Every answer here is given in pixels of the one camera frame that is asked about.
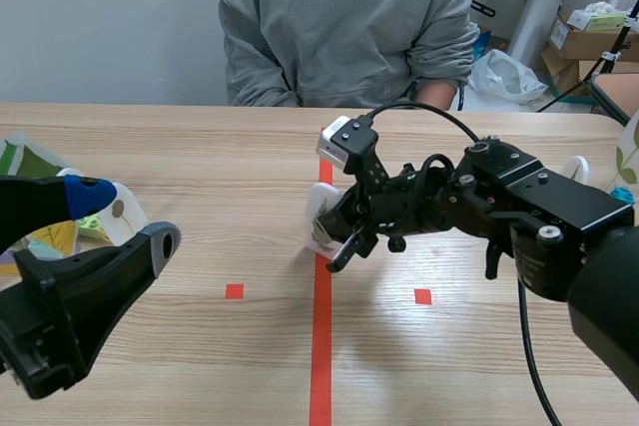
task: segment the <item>wooden table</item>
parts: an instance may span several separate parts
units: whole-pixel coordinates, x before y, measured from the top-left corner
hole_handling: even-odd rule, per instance
[[[151,220],[184,233],[89,378],[31,402],[0,377],[0,425],[310,424],[315,258],[302,249],[304,205],[320,127],[349,114],[0,105],[0,135],[26,132],[86,174],[127,185]],[[459,117],[551,168],[585,155],[602,177],[621,134],[596,116]],[[376,128],[394,173],[435,152],[457,161],[467,145],[424,112],[386,113]],[[486,281],[485,247],[458,231],[422,236],[405,254],[381,245],[332,278],[332,424],[546,424],[523,357],[513,263]],[[244,300],[225,299],[228,283],[245,285]],[[416,288],[431,290],[432,306],[415,304]],[[638,405],[571,334],[566,306],[529,300],[538,365],[564,424],[637,424]]]

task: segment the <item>sink pedestal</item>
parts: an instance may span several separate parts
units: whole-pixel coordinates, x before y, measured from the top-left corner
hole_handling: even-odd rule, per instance
[[[537,67],[561,0],[528,0],[508,54],[524,65]]]

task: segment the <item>white plastic bag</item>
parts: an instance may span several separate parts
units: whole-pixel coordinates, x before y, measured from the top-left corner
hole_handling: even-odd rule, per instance
[[[477,92],[517,104],[538,99],[548,88],[532,70],[500,50],[491,50],[475,63],[469,82]]]

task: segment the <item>sweatshirt sleeve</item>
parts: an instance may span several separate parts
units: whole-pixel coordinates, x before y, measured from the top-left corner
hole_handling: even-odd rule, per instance
[[[472,70],[472,44],[479,30],[470,22],[472,0],[431,0],[408,63],[420,84],[447,81],[459,87]]]
[[[220,0],[230,105],[296,107],[284,71],[260,29],[259,0]]]

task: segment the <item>person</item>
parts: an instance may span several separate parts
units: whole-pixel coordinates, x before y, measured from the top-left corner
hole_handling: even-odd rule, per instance
[[[448,110],[467,82],[472,0],[220,0],[231,105]]]

